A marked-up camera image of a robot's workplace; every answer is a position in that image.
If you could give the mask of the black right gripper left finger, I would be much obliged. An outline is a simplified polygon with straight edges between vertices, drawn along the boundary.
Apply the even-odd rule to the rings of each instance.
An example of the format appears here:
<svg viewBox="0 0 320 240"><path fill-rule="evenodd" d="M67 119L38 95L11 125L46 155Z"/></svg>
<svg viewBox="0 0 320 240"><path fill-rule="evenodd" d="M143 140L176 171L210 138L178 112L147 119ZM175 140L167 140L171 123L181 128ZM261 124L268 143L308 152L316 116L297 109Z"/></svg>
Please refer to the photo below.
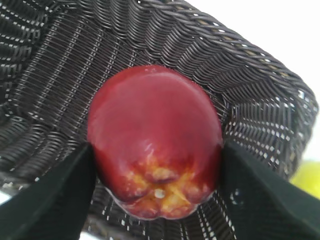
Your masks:
<svg viewBox="0 0 320 240"><path fill-rule="evenodd" d="M58 166L0 206L2 240L77 240L96 185L93 149L75 148Z"/></svg>

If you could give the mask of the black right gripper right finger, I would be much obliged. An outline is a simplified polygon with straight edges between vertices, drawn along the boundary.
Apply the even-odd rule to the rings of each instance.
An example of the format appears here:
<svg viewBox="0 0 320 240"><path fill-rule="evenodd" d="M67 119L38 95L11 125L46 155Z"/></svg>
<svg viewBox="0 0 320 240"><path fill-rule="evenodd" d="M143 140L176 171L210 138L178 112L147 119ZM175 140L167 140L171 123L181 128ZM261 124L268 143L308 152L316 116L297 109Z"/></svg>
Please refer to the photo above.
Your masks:
<svg viewBox="0 0 320 240"><path fill-rule="evenodd" d="M219 191L238 240L320 238L320 201L233 141L222 150Z"/></svg>

